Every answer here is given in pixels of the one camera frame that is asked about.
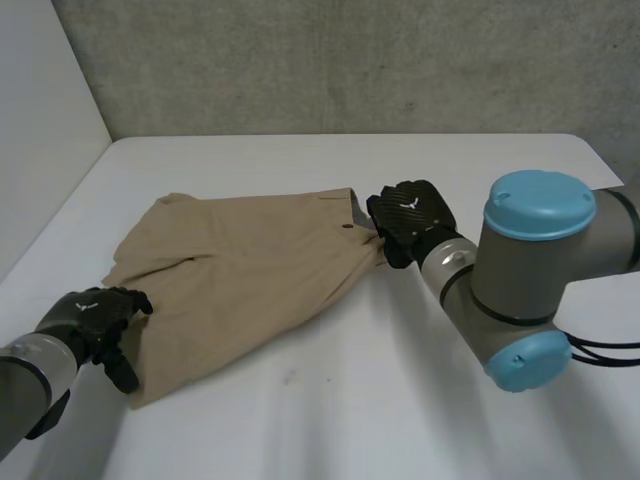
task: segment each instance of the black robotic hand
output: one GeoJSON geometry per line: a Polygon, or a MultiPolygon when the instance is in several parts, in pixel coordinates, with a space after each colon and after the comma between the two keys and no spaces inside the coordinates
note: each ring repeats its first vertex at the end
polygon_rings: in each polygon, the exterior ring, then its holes
{"type": "Polygon", "coordinates": [[[422,265],[434,247],[460,236],[447,203],[426,180],[384,187],[380,195],[369,197],[367,210],[393,268],[406,268],[414,260],[422,265]]]}
{"type": "Polygon", "coordinates": [[[138,377],[118,344],[129,320],[138,311],[153,308],[143,292],[124,288],[91,288],[62,297],[44,316],[36,332],[62,340],[76,358],[78,368],[92,361],[102,363],[105,374],[123,393],[132,393],[138,377]]]}

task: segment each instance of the gray wall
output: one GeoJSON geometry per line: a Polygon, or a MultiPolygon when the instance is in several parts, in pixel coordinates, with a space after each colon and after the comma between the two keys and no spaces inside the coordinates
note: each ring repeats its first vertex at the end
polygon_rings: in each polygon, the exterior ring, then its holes
{"type": "Polygon", "coordinates": [[[114,140],[568,132],[640,169],[638,0],[54,0],[114,140]]]}

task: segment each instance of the metal cylinder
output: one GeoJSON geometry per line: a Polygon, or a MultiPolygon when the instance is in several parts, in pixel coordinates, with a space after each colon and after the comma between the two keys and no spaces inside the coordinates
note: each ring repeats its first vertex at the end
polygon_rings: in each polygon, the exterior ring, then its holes
{"type": "Polygon", "coordinates": [[[25,365],[0,358],[0,461],[49,408],[42,379],[25,365]]]}
{"type": "Polygon", "coordinates": [[[425,283],[498,387],[521,392],[544,385],[569,362],[565,335],[553,322],[516,326],[479,309],[470,286],[475,253],[465,238],[442,242],[422,264],[425,283]]]}
{"type": "Polygon", "coordinates": [[[593,192],[597,214],[572,257],[572,281],[607,277],[640,269],[640,190],[616,187],[593,192]]]}
{"type": "Polygon", "coordinates": [[[550,320],[572,279],[571,257],[583,235],[529,242],[501,235],[485,223],[473,272],[474,300],[517,323],[550,320]]]}
{"type": "Polygon", "coordinates": [[[471,281],[476,306],[514,325],[550,321],[595,215],[591,190],[568,175],[522,171],[498,179],[485,204],[471,281]]]}

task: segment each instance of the white wall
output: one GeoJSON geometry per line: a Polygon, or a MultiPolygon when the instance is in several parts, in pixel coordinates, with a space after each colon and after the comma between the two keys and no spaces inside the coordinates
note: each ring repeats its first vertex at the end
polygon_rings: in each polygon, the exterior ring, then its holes
{"type": "Polygon", "coordinates": [[[0,280],[110,143],[49,0],[0,1],[0,280]]]}

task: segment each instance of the light blue joint cap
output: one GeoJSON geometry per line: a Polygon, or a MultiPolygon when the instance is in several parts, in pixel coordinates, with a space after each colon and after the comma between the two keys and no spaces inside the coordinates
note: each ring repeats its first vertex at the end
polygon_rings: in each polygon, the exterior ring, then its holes
{"type": "Polygon", "coordinates": [[[546,241],[586,228],[596,215],[589,187],[563,173],[522,170],[499,178],[484,206],[485,222],[505,237],[546,241]]]}
{"type": "Polygon", "coordinates": [[[571,360],[571,345],[554,330],[522,338],[496,353],[484,371],[507,392],[541,387],[560,375],[571,360]]]}

